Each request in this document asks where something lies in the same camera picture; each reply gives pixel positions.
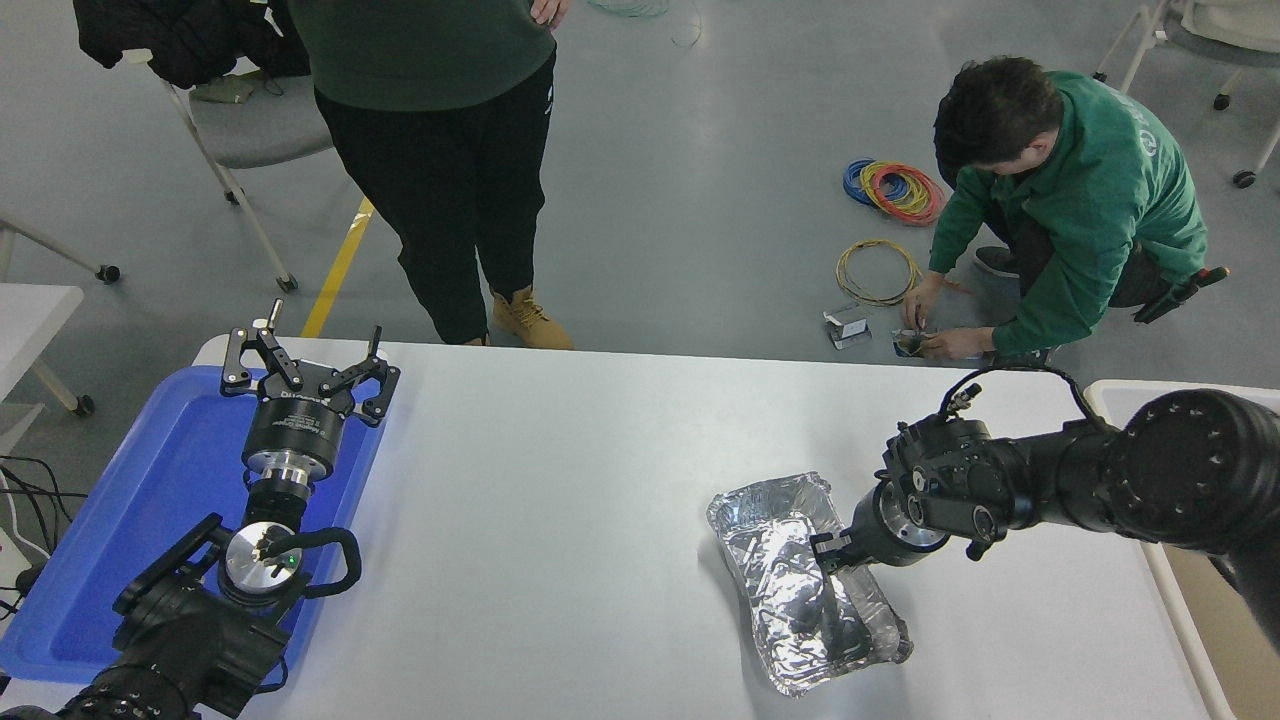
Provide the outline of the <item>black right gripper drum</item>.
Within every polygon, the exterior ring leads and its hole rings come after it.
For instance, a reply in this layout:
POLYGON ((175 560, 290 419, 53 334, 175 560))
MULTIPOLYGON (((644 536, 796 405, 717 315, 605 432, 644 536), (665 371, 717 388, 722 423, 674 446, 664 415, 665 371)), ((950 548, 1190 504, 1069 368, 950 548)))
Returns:
POLYGON ((849 536, 868 562, 905 568, 929 553, 929 532, 900 507, 896 489, 873 489, 854 509, 849 536))

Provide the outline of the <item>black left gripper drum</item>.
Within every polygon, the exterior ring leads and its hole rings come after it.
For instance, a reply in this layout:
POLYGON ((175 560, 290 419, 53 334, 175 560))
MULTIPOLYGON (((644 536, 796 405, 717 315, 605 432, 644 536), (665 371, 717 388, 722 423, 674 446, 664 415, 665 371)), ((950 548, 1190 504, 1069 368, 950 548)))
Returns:
POLYGON ((346 419, 355 410, 349 389, 323 397, 324 375, 303 379, 302 389, 289 389, 279 374, 257 383, 259 404, 246 439, 246 466, 264 469, 285 454, 302 456, 303 469, 333 469, 346 419))

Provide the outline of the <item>crouching person's left hand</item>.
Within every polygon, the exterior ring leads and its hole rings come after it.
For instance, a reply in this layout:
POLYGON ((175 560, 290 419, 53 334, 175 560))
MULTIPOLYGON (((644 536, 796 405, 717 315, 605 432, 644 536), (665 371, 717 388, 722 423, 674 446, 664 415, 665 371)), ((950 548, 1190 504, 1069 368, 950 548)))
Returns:
POLYGON ((927 334, 919 354, 929 359, 963 360, 993 351, 993 327, 961 327, 927 334))

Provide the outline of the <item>crouching person's right hand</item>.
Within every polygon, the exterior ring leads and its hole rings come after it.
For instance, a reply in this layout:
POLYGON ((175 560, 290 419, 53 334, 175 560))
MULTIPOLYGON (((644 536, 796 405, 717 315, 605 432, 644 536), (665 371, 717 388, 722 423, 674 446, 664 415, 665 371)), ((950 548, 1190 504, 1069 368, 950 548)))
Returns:
POLYGON ((927 327, 931 309, 936 305, 945 286, 946 275, 927 272, 902 299, 902 323, 906 328, 923 331, 927 327))

